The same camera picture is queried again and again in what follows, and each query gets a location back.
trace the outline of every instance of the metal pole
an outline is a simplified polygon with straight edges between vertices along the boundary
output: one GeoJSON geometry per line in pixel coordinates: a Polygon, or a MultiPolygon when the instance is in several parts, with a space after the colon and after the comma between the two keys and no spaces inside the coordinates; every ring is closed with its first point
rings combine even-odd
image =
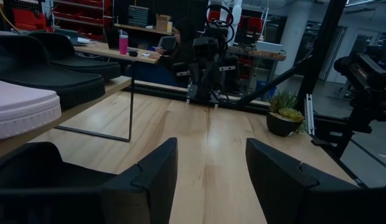
{"type": "Polygon", "coordinates": [[[308,64],[309,67],[305,73],[297,96],[298,103],[296,108],[302,113],[304,113],[304,100],[306,95],[313,93],[315,84],[318,81],[323,62],[326,59],[327,50],[330,47],[332,37],[337,29],[345,4],[346,2],[341,0],[331,0],[329,3],[329,7],[319,31],[318,39],[314,46],[311,63],[308,64]]]}
{"type": "Polygon", "coordinates": [[[262,27],[262,30],[261,30],[261,35],[263,35],[263,31],[265,30],[266,20],[268,19],[268,12],[269,12],[269,8],[266,9],[265,22],[263,23],[263,27],[262,27]]]}
{"type": "Polygon", "coordinates": [[[360,6],[361,4],[367,4],[367,3],[372,3],[372,2],[375,2],[375,0],[366,0],[366,1],[348,3],[348,4],[346,4],[345,7],[360,6]]]}

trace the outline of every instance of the light wood tabletop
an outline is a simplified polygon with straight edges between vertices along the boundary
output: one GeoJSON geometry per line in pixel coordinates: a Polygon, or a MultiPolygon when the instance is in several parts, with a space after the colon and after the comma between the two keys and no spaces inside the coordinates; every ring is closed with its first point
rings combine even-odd
{"type": "MultiPolygon", "coordinates": [[[[118,92],[63,125],[126,138],[129,104],[130,93],[118,92]]],[[[275,136],[265,116],[139,94],[128,144],[57,129],[34,141],[54,143],[66,162],[119,174],[171,137],[177,138],[179,151],[171,224],[266,224],[248,174],[247,138],[354,184],[307,134],[275,136]]]]}
{"type": "Polygon", "coordinates": [[[234,54],[241,54],[241,55],[248,55],[251,57],[259,57],[259,58],[268,58],[272,60],[277,60],[277,61],[284,61],[286,60],[286,56],[274,52],[266,52],[263,50],[245,50],[241,47],[235,47],[235,46],[230,46],[228,47],[228,51],[234,54]]]}
{"type": "Polygon", "coordinates": [[[28,141],[31,141],[31,139],[36,138],[37,136],[41,135],[42,133],[45,133],[49,131],[50,129],[58,126],[59,124],[63,123],[64,121],[74,117],[75,115],[81,113],[82,111],[86,110],[87,108],[97,104],[98,102],[104,100],[105,98],[108,98],[109,96],[115,94],[116,92],[128,87],[131,85],[131,78],[129,77],[118,77],[113,80],[110,80],[106,84],[106,93],[95,100],[89,101],[88,103],[84,103],[82,105],[78,105],[74,108],[71,108],[67,111],[62,112],[62,115],[59,119],[46,124],[45,126],[42,126],[38,129],[29,131],[27,133],[14,136],[7,139],[0,140],[0,157],[15,150],[19,146],[22,146],[23,144],[27,143],[28,141]]]}
{"type": "Polygon", "coordinates": [[[124,24],[114,24],[115,27],[125,28],[125,29],[133,29],[133,30],[140,30],[145,32],[152,32],[156,34],[163,34],[163,35],[174,35],[173,32],[167,32],[163,30],[156,30],[156,29],[148,29],[145,27],[137,27],[137,26],[130,26],[130,25],[124,25],[124,24]]]}
{"type": "Polygon", "coordinates": [[[150,50],[135,49],[135,48],[129,47],[128,49],[136,50],[138,52],[137,57],[131,57],[128,55],[128,53],[126,55],[121,55],[120,51],[111,50],[108,48],[108,44],[100,43],[100,42],[95,42],[94,44],[88,44],[87,46],[84,46],[84,47],[74,47],[74,49],[77,52],[99,55],[99,56],[104,56],[104,57],[109,57],[109,58],[116,58],[116,59],[121,59],[121,60],[129,60],[129,61],[133,61],[133,62],[144,62],[144,63],[155,64],[158,61],[156,59],[151,59],[151,58],[142,56],[142,54],[145,54],[145,53],[157,54],[157,52],[153,52],[150,50]]]}

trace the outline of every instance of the plant pot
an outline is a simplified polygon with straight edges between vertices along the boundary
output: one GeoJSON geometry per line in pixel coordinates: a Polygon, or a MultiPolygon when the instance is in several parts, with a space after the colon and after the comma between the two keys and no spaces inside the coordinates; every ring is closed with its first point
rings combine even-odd
{"type": "Polygon", "coordinates": [[[278,136],[285,137],[290,135],[297,131],[301,124],[302,122],[279,118],[272,112],[268,112],[266,115],[266,125],[268,126],[269,131],[278,136]]]}

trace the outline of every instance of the succulent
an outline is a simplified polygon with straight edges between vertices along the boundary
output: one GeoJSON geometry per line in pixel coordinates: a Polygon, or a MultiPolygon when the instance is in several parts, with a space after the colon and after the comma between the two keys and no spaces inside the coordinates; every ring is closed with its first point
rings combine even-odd
{"type": "Polygon", "coordinates": [[[270,101],[270,111],[273,113],[279,113],[280,109],[293,108],[297,103],[296,97],[289,91],[278,92],[270,101]]]}
{"type": "Polygon", "coordinates": [[[303,120],[305,120],[305,117],[301,114],[301,112],[292,108],[282,108],[279,110],[279,114],[284,116],[285,118],[289,118],[297,122],[302,122],[303,120]]]}

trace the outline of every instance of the white pillar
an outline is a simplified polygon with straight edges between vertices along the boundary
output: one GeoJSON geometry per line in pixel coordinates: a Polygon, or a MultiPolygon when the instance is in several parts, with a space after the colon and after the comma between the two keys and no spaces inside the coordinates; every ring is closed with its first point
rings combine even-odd
{"type": "MultiPolygon", "coordinates": [[[[276,76],[293,67],[306,24],[311,15],[312,5],[313,2],[308,0],[298,0],[291,5],[280,41],[280,44],[283,45],[282,49],[286,51],[286,60],[278,63],[275,72],[276,76]]],[[[287,86],[288,80],[279,84],[277,91],[283,91],[287,86]]]]}

